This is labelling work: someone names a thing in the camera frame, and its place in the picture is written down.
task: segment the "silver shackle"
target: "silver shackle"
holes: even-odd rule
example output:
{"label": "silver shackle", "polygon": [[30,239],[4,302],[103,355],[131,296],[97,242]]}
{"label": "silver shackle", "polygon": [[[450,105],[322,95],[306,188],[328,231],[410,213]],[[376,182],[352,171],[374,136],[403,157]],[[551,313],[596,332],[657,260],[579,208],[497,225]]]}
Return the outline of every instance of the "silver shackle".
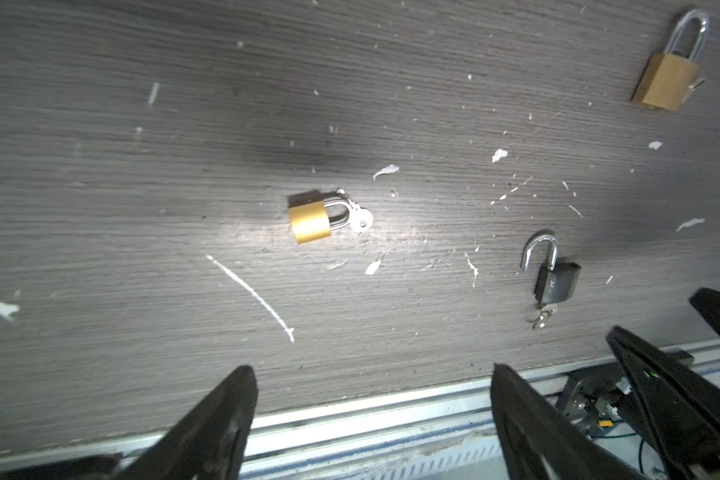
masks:
{"label": "silver shackle", "polygon": [[536,245],[541,242],[550,243],[550,252],[547,257],[547,269],[550,272],[554,270],[554,266],[557,263],[557,238],[554,237],[554,234],[539,234],[528,240],[528,243],[525,245],[525,250],[523,250],[523,263],[520,264],[520,268],[523,269],[523,272],[528,272],[530,256],[534,253]]}
{"label": "silver shackle", "polygon": [[680,20],[677,21],[675,27],[672,29],[670,39],[666,42],[664,53],[675,54],[677,42],[680,40],[680,36],[686,29],[686,26],[688,26],[692,20],[699,21],[699,33],[696,34],[696,40],[693,42],[690,53],[688,53],[688,59],[694,63],[696,62],[696,59],[699,57],[699,53],[701,53],[701,49],[704,46],[706,36],[710,32],[710,14],[700,8],[689,10],[688,13],[680,17]]}

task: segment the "padlock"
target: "padlock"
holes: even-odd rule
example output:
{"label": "padlock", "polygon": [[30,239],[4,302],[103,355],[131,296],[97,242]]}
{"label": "padlock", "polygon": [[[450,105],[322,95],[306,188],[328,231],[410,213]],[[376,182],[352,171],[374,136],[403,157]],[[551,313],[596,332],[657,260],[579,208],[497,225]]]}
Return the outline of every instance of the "padlock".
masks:
{"label": "padlock", "polygon": [[[692,20],[699,22],[699,33],[688,57],[681,57],[674,53],[675,47],[682,31]],[[696,59],[709,31],[710,14],[699,8],[684,14],[675,24],[664,51],[654,54],[648,62],[632,101],[665,110],[676,111],[680,108],[682,102],[688,98],[691,85],[696,79],[699,71]]]}
{"label": "padlock", "polygon": [[[329,218],[330,206],[344,206],[347,212]],[[288,208],[288,217],[291,219],[291,230],[298,244],[325,238],[330,236],[333,230],[347,225],[355,232],[362,233],[373,224],[373,214],[346,197],[341,189],[322,200],[291,206]]]}
{"label": "padlock", "polygon": [[541,305],[565,302],[574,294],[576,283],[579,281],[581,266],[578,264],[557,263],[557,238],[554,234],[539,234],[528,240],[523,252],[523,272],[528,272],[530,256],[536,245],[542,242],[550,243],[550,252],[547,265],[541,267],[539,279],[536,284],[536,300]]}

